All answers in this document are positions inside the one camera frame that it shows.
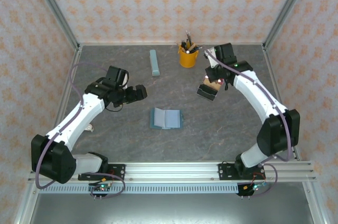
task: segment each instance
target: metal base plate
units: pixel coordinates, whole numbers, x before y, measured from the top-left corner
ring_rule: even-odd
[[[108,164],[108,174],[116,175],[123,180],[125,179],[126,165],[125,164]],[[80,174],[78,176],[79,181],[99,181],[104,178],[102,175],[87,175]],[[113,180],[113,178],[106,177],[108,181]]]

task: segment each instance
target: patterned wallpaper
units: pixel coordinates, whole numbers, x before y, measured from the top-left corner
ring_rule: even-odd
[[[57,0],[79,42],[263,42],[285,0]]]
[[[314,160],[338,220],[338,0],[298,0],[269,57],[282,100],[301,114],[299,146]]]
[[[44,0],[0,0],[0,223],[13,223],[30,143],[54,125],[73,49]]]

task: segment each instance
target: open book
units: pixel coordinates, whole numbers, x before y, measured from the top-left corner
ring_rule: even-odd
[[[172,129],[181,128],[183,117],[180,110],[163,110],[154,108],[151,111],[151,128]]]

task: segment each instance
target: small white object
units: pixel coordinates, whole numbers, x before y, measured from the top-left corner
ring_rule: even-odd
[[[216,53],[215,53],[215,48],[214,48],[214,47],[208,49],[208,51],[211,53],[211,55],[212,55],[214,58],[216,58]],[[204,52],[204,55],[206,55],[206,57],[209,59],[209,63],[210,63],[211,68],[214,68],[215,66],[218,65],[218,63],[217,63],[212,57],[210,57],[210,56],[207,54],[206,51]]]
[[[89,131],[93,132],[93,131],[94,131],[94,127],[93,127],[91,124],[89,124],[89,125],[86,127],[86,129],[84,129],[84,130],[89,130]]]

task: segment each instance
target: black mounting bracket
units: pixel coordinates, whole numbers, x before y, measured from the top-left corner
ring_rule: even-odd
[[[125,164],[108,164],[108,169],[105,171],[107,174],[116,175],[121,179],[125,179],[126,174],[126,165]],[[112,181],[113,178],[109,176],[103,176],[103,175],[88,175],[88,174],[80,174],[78,176],[79,181],[99,181],[103,178],[106,178],[107,181]]]
[[[254,173],[265,173],[264,167],[254,166],[247,169],[246,173],[239,174],[234,163],[222,162],[218,164],[218,176],[221,181],[229,180],[253,180]]]

